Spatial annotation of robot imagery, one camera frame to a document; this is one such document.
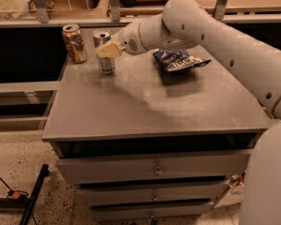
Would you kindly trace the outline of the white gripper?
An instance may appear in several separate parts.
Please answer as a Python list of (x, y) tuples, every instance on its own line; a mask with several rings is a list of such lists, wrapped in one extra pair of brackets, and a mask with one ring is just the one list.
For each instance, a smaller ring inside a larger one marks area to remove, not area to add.
[(95, 46), (98, 58), (114, 58), (122, 55), (123, 51), (137, 55), (146, 53), (146, 48), (141, 43), (139, 21), (132, 22), (120, 32), (120, 40), (108, 40), (105, 43), (97, 43)]

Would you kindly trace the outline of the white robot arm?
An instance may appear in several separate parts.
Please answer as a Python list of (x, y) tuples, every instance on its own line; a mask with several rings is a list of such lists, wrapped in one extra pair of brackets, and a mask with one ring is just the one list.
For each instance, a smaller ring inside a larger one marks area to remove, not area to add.
[(194, 0), (169, 0), (96, 48), (100, 57), (200, 45), (278, 121), (258, 139), (244, 178), (239, 225), (281, 225), (281, 51), (210, 16)]

